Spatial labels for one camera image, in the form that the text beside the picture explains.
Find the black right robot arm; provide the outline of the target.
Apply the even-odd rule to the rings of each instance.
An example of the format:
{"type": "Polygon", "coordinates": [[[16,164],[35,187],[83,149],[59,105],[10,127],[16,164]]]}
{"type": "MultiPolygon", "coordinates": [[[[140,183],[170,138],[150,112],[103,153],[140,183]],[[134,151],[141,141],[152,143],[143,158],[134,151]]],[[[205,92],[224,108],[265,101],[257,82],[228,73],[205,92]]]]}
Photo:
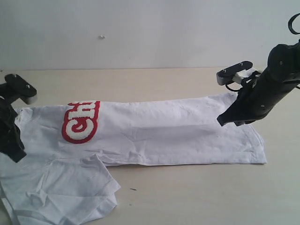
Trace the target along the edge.
{"type": "Polygon", "coordinates": [[[241,86],[236,100],[217,118],[224,126],[250,124],[265,118],[274,106],[300,83],[300,44],[278,44],[269,53],[267,67],[258,71],[250,61],[242,61],[216,74],[220,86],[241,86]]]}

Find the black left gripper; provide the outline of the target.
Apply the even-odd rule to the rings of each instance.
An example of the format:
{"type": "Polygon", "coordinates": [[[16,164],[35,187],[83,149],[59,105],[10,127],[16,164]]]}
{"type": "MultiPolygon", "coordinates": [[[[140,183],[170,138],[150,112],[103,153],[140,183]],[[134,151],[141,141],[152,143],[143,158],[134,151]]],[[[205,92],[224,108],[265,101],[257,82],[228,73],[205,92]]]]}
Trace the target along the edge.
{"type": "Polygon", "coordinates": [[[18,163],[27,154],[21,141],[20,129],[15,124],[17,113],[12,103],[20,98],[12,89],[0,89],[0,152],[18,163]]]}

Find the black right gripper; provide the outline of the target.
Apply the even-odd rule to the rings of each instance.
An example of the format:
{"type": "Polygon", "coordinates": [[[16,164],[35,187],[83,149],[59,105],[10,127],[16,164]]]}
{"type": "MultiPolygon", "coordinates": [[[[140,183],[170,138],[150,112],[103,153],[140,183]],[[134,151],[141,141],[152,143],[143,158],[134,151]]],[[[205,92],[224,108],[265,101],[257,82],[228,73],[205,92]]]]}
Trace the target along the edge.
{"type": "Polygon", "coordinates": [[[276,81],[270,72],[264,71],[245,100],[235,100],[217,117],[220,126],[234,123],[237,127],[261,120],[300,83],[299,71],[276,81]]]}

